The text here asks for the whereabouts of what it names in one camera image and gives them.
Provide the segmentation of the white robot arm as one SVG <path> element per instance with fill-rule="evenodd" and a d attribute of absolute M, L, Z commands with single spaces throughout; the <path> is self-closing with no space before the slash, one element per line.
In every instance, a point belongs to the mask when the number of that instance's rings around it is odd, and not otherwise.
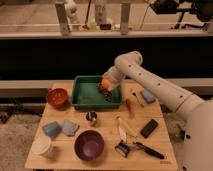
<path fill-rule="evenodd" d="M 191 91 L 141 67 L 142 54 L 131 51 L 117 56 L 103 74 L 114 90 L 125 77 L 147 89 L 172 112 L 186 121 L 183 167 L 186 171 L 213 171 L 213 100 L 204 100 Z"/>

